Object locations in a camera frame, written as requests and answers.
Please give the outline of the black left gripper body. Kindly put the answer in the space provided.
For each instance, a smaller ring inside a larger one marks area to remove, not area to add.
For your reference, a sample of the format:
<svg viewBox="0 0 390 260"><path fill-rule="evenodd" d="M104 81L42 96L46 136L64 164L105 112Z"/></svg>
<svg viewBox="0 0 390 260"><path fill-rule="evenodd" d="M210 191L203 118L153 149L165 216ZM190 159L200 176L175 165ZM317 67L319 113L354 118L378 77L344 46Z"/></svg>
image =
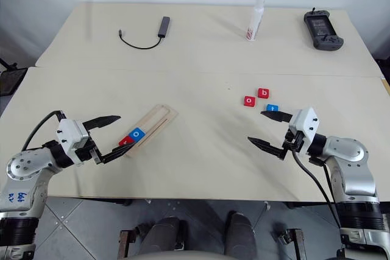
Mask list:
<svg viewBox="0 0 390 260"><path fill-rule="evenodd" d="M95 141L92 139L90 132L88 136L82 135L73 142L75 154L83 164L84 161L93 160L96 164L102 163L102 155Z"/></svg>

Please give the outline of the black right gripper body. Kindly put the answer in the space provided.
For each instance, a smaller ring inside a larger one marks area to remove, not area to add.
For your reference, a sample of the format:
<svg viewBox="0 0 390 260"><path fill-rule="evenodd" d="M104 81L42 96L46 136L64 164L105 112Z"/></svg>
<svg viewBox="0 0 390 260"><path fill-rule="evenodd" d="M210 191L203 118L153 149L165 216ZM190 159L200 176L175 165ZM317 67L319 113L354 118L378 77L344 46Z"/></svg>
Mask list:
<svg viewBox="0 0 390 260"><path fill-rule="evenodd" d="M288 130L285 135L285 140L282 144L282 154L280 155L280 159L284 160L288 151L294 150L296 153L300 152L303 144L305 135L302 131L297 131L294 134L291 130Z"/></svg>

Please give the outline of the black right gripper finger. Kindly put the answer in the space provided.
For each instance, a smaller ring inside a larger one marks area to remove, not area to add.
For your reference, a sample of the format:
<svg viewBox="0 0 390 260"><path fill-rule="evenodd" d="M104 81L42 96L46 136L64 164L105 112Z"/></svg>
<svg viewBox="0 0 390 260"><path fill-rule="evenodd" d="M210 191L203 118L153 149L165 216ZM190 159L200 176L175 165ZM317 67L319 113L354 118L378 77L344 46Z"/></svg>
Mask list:
<svg viewBox="0 0 390 260"><path fill-rule="evenodd" d="M290 122L293 116L292 114L285 113L282 111L262 111L261 114L274 121L287 123Z"/></svg>
<svg viewBox="0 0 390 260"><path fill-rule="evenodd" d="M273 156L276 156L280 160L285 159L285 149L279 149L277 147L274 147L269 142L259 138L253 138L249 136L247 138L254 146L258 147L260 150L269 153Z"/></svg>

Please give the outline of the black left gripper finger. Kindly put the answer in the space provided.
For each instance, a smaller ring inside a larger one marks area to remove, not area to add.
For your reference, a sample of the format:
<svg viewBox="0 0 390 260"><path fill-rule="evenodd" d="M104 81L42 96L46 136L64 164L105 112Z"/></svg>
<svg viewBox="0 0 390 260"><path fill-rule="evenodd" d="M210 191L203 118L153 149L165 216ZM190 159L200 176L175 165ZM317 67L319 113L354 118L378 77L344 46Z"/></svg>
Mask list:
<svg viewBox="0 0 390 260"><path fill-rule="evenodd" d="M121 119L121 116L118 115L110 115L110 116L101 116L98 118L94 118L92 120L83 122L83 126L86 130L91 130L94 128L102 128L107 125L110 125L111 123L114 123L118 119Z"/></svg>
<svg viewBox="0 0 390 260"><path fill-rule="evenodd" d="M101 163L106 164L125 155L134 145L135 143L132 142L114 148L110 153L101 157Z"/></svg>

